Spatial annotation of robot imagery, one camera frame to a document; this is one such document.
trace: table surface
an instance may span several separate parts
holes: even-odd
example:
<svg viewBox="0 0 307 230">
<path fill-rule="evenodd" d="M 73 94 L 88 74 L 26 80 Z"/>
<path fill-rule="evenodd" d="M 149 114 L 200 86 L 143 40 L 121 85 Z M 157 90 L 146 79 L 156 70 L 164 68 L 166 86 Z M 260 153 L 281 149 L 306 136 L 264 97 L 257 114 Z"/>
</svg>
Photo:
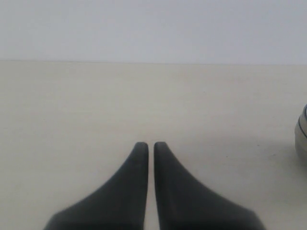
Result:
<svg viewBox="0 0 307 230">
<path fill-rule="evenodd" d="M 0 229 L 40 230 L 150 146 L 145 229 L 159 229 L 153 144 L 268 230 L 306 230 L 294 127 L 307 66 L 0 62 Z"/>
</svg>

